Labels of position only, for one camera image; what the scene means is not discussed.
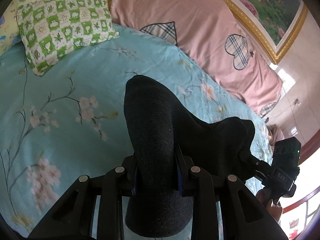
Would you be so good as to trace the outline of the person's right hand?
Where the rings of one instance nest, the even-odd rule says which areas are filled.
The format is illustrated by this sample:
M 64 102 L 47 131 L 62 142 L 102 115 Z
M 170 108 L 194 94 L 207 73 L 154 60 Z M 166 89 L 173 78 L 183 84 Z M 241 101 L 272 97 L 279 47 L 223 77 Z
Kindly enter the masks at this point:
M 283 208 L 280 202 L 277 204 L 273 202 L 273 200 L 270 198 L 270 194 L 270 189 L 263 188 L 260 189 L 255 196 L 270 213 L 270 215 L 276 220 L 276 222 L 279 223 L 281 215 L 283 214 Z

